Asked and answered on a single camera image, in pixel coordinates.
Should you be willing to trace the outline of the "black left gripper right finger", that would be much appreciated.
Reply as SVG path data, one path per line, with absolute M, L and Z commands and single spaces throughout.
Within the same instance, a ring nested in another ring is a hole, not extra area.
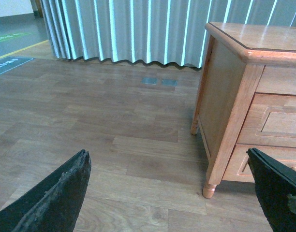
M 274 232 L 296 232 L 296 172 L 257 148 L 248 164 L 260 206 Z

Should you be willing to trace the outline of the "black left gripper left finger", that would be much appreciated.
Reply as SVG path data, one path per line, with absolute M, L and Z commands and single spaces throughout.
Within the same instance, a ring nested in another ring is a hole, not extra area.
M 72 232 L 91 172 L 85 150 L 0 211 L 0 232 Z

